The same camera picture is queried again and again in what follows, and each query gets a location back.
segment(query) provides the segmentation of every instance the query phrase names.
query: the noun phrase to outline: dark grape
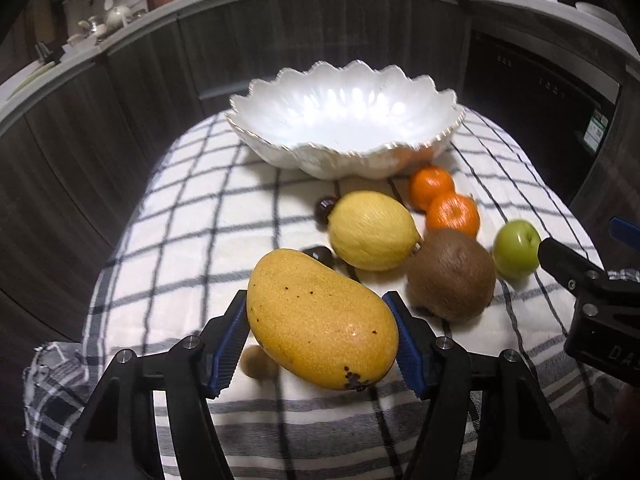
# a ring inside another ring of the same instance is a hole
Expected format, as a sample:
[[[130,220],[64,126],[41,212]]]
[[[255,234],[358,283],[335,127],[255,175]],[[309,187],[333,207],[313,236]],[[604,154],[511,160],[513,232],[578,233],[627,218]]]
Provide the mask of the dark grape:
[[[314,260],[317,260],[324,266],[327,266],[330,269],[334,268],[334,254],[331,252],[329,247],[318,245],[317,247],[304,249],[302,252],[307,256],[311,256]]]
[[[338,199],[335,196],[323,196],[316,203],[316,210],[314,211],[314,217],[316,222],[320,225],[327,225],[329,223],[329,213],[334,208]]]

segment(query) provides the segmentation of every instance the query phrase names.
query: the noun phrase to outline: tablecloth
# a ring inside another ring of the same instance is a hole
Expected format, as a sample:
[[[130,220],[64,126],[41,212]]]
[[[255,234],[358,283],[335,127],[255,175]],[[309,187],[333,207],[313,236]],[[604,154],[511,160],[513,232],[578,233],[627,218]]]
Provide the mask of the tablecloth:
[[[504,130],[472,110],[437,164],[459,192],[479,205],[478,241],[490,248],[509,219],[532,222],[600,264],[589,237],[542,182],[526,154]],[[222,314],[255,263],[274,248],[302,249],[328,238],[314,222],[318,198],[375,189],[408,203],[408,176],[382,181],[315,180],[299,170],[267,165],[239,142],[218,114],[177,139],[159,163],[120,245],[103,270],[81,345],[38,349],[25,374],[27,438],[41,478],[57,464],[82,407],[113,355],[169,349]],[[413,211],[422,231],[424,218]],[[357,272],[382,295],[405,296],[402,269]],[[491,305],[471,322],[427,317],[437,335],[453,336],[468,351],[522,354],[588,470],[602,456],[617,384],[562,352],[574,299],[539,269],[519,288],[498,280]],[[423,310],[413,309],[424,315]],[[254,344],[250,335],[247,344]],[[166,403],[155,392],[156,424],[167,479],[179,477]],[[472,396],[460,463],[469,475],[476,446],[480,394]],[[259,382],[236,370],[230,387],[209,403],[212,420],[236,478],[400,478],[426,413],[396,365],[362,392],[321,390],[282,370]]]

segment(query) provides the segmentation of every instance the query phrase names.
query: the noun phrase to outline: scalloped rim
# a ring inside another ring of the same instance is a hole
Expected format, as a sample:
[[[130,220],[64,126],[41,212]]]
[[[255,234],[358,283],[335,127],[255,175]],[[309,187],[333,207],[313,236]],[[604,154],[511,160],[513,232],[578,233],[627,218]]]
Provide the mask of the scalloped rim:
[[[351,61],[347,66],[345,66],[343,68],[335,67],[331,63],[327,63],[326,61],[317,61],[306,72],[299,72],[298,70],[295,70],[293,68],[283,68],[278,72],[278,75],[276,76],[276,79],[274,79],[273,81],[265,81],[264,79],[252,79],[249,82],[249,95],[246,98],[249,99],[253,95],[253,93],[254,93],[254,83],[255,82],[261,82],[261,83],[265,83],[267,85],[274,86],[274,85],[277,85],[280,82],[280,79],[282,78],[282,75],[287,73],[287,72],[296,72],[296,73],[299,73],[299,74],[302,74],[302,75],[309,75],[309,74],[315,72],[316,68],[318,68],[319,66],[329,66],[329,67],[334,68],[334,69],[336,69],[336,70],[338,70],[340,72],[343,72],[345,70],[348,70],[350,67],[352,67],[354,65],[364,65],[366,68],[371,70],[372,73],[382,73],[385,70],[397,68],[400,71],[400,73],[402,74],[402,76],[404,76],[405,79],[412,80],[411,78],[407,77],[406,74],[404,73],[404,71],[397,65],[388,65],[388,66],[385,66],[382,70],[374,70],[368,64],[366,64],[364,61],[360,61],[360,60]],[[294,144],[293,146],[285,146],[284,144],[273,144],[272,142],[269,142],[268,140],[264,139],[263,137],[261,137],[260,135],[258,135],[256,133],[252,132],[251,130],[245,130],[244,128],[238,126],[234,122],[234,120],[231,118],[231,114],[233,114],[235,116],[239,115],[238,110],[236,109],[236,103],[235,103],[234,99],[237,98],[237,97],[242,97],[242,96],[239,96],[237,94],[234,94],[229,98],[229,103],[231,104],[233,112],[227,113],[225,116],[226,116],[226,120],[228,121],[228,123],[236,131],[241,132],[241,133],[243,133],[245,135],[248,135],[250,137],[253,137],[255,140],[259,140],[263,144],[271,146],[272,148],[276,148],[278,150],[284,150],[286,152],[291,152],[293,154],[294,154],[294,152],[296,152],[300,148],[315,148],[316,150],[321,150],[321,151],[324,151],[324,152],[337,153],[337,155],[341,155],[341,156],[349,156],[349,157],[356,156],[356,157],[360,157],[360,158],[364,158],[364,157],[368,157],[368,156],[372,156],[372,155],[377,155],[379,153],[388,152],[388,151],[391,151],[391,150],[395,150],[397,148],[404,148],[404,149],[412,150],[414,152],[418,152],[420,150],[424,150],[424,149],[430,148],[431,146],[433,146],[437,142],[442,142],[443,140],[447,140],[451,136],[451,134],[453,132],[455,132],[460,127],[460,124],[462,124],[462,121],[465,119],[465,116],[466,116],[466,110],[463,107],[459,107],[458,106],[458,94],[456,94],[455,90],[446,89],[446,90],[441,90],[441,91],[438,92],[437,88],[436,88],[436,85],[433,82],[433,79],[428,75],[418,76],[417,78],[413,79],[413,81],[415,81],[417,79],[425,79],[425,78],[428,79],[431,82],[431,85],[433,86],[433,89],[438,94],[443,94],[444,92],[451,92],[453,94],[453,103],[452,103],[451,106],[452,106],[452,108],[454,110],[459,110],[460,113],[458,115],[458,118],[456,119],[456,121],[453,124],[451,124],[450,126],[445,128],[444,130],[442,130],[440,133],[436,134],[436,136],[434,136],[433,139],[427,140],[425,142],[419,142],[418,144],[409,144],[407,142],[400,142],[400,141],[387,142],[386,144],[381,144],[380,146],[377,146],[377,147],[375,147],[372,150],[369,150],[367,152],[354,152],[354,151],[340,152],[338,150],[334,150],[333,148],[329,148],[329,147],[325,146],[324,144],[316,144],[314,142],[301,142],[299,144]]]

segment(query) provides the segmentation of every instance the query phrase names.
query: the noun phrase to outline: green apple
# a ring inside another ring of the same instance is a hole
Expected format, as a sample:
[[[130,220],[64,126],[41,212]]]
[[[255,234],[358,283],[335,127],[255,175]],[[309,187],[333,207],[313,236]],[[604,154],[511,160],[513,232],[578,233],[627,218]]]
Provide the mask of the green apple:
[[[498,231],[492,255],[495,269],[510,280],[521,280],[539,266],[540,235],[526,220],[511,220]]]

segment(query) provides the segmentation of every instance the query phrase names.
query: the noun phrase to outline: mango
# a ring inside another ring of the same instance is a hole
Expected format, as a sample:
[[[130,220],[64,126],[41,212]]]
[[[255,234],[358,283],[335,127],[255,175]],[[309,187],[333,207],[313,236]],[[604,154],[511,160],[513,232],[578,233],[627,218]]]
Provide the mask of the mango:
[[[322,388],[364,389],[386,375],[398,353],[386,303],[300,251],[277,249],[260,259],[246,308],[264,351]]]

